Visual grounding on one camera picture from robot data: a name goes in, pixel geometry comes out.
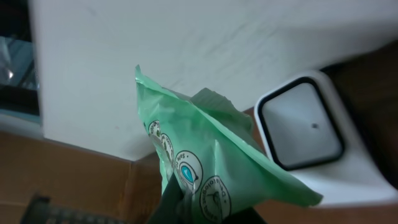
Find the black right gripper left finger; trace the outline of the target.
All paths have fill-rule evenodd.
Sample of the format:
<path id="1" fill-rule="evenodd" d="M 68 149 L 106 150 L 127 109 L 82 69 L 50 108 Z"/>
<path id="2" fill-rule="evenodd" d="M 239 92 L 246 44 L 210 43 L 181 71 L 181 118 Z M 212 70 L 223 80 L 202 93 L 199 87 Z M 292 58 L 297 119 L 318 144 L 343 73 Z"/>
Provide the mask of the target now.
<path id="1" fill-rule="evenodd" d="M 170 177 L 168 184 L 162 194 L 159 206 L 151 215 L 147 224 L 184 224 L 180 204 L 184 194 L 174 174 Z"/>

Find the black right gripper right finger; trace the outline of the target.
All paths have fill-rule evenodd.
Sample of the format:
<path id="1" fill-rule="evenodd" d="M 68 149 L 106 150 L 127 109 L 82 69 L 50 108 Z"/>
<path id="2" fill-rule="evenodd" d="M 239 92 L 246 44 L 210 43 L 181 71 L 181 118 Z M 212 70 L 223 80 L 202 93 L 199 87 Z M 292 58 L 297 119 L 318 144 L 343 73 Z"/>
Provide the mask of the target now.
<path id="1" fill-rule="evenodd" d="M 248 208 L 223 220 L 222 224 L 267 224 L 255 209 Z"/>

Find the mint green snack packet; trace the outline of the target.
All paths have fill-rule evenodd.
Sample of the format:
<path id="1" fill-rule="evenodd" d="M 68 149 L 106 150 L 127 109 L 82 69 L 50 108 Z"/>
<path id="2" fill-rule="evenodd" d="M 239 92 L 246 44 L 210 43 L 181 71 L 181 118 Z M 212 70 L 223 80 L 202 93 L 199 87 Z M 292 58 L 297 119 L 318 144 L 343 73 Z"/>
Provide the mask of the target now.
<path id="1" fill-rule="evenodd" d="M 204 88 L 193 96 L 136 70 L 137 110 L 160 159 L 163 185 L 176 181 L 194 223 L 221 223 L 266 200 L 302 207 L 322 195 L 268 159 L 251 117 Z"/>

